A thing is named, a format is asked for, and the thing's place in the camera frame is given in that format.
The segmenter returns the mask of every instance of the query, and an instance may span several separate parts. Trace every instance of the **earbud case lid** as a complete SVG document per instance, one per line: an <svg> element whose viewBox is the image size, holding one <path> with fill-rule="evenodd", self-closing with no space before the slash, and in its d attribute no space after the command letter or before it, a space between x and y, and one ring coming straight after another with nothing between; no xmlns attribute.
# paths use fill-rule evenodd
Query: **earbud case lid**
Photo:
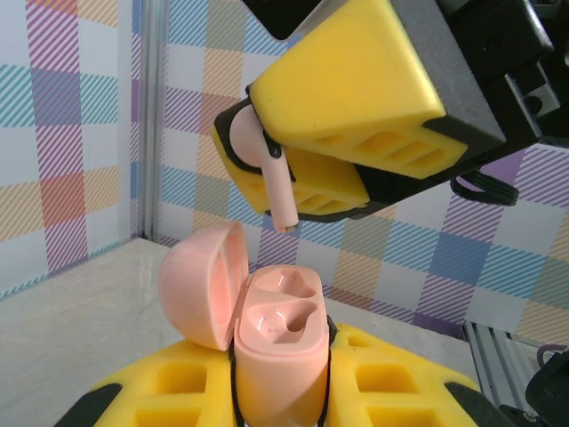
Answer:
<svg viewBox="0 0 569 427"><path fill-rule="evenodd" d="M225 351L248 274L241 222L198 231L164 258L158 284L164 313L186 339Z"/></svg>

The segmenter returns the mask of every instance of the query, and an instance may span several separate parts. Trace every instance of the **checkered wall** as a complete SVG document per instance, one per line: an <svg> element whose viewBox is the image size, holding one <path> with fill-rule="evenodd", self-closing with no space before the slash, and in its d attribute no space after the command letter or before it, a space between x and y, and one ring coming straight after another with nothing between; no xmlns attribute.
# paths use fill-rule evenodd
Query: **checkered wall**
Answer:
<svg viewBox="0 0 569 427"><path fill-rule="evenodd" d="M0 300L119 239L118 5L2 2Z"/></svg>
<svg viewBox="0 0 569 427"><path fill-rule="evenodd" d="M534 147L487 166L520 188L512 208L475 204L441 185L366 219L303 222L291 235L251 210L209 129L290 44L273 41L238 1L171 0L161 243L240 220L252 269L311 267L334 300L445 334L470 319L569 342L569 152Z"/></svg>

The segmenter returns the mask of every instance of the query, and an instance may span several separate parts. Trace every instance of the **wireless earbud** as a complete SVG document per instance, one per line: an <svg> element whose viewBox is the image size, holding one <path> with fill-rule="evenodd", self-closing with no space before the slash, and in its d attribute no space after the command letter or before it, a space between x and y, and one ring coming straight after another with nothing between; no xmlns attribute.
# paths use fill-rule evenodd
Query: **wireless earbud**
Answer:
<svg viewBox="0 0 569 427"><path fill-rule="evenodd" d="M265 134L252 105L247 105L235 115L229 139L237 157L249 166L260 168L276 230L288 232L296 229L299 215L285 151Z"/></svg>

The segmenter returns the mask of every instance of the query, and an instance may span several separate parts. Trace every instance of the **pink earbud case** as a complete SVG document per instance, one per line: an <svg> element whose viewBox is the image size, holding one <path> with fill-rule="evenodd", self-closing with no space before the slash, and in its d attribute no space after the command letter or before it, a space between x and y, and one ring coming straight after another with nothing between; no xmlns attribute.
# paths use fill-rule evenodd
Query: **pink earbud case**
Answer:
<svg viewBox="0 0 569 427"><path fill-rule="evenodd" d="M166 317L192 342L227 350L250 427L317 423L325 402L328 325L320 277L277 265L250 277L243 228L225 222L180 242L159 278Z"/></svg>

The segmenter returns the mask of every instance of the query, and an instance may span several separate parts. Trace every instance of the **yellow foam holder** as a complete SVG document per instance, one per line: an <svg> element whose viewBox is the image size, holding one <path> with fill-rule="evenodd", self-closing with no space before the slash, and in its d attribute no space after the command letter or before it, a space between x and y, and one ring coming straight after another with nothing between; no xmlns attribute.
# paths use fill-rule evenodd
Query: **yellow foam holder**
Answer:
<svg viewBox="0 0 569 427"><path fill-rule="evenodd" d="M215 127L211 134L229 176L249 205L257 214L267 212L270 208L262 175L235 165ZM351 163L297 148L285 149L285 154L295 178L294 200L300 214L336 214L363 207L369 202L364 184Z"/></svg>
<svg viewBox="0 0 569 427"><path fill-rule="evenodd" d="M278 143L423 179L467 145L422 125L445 106L389 0L350 0L251 86Z"/></svg>
<svg viewBox="0 0 569 427"><path fill-rule="evenodd" d="M328 427L477 427L446 389L467 377L348 325L332 346Z"/></svg>
<svg viewBox="0 0 569 427"><path fill-rule="evenodd" d="M166 347L98 383L122 385L93 427L233 427L228 353L189 341Z"/></svg>

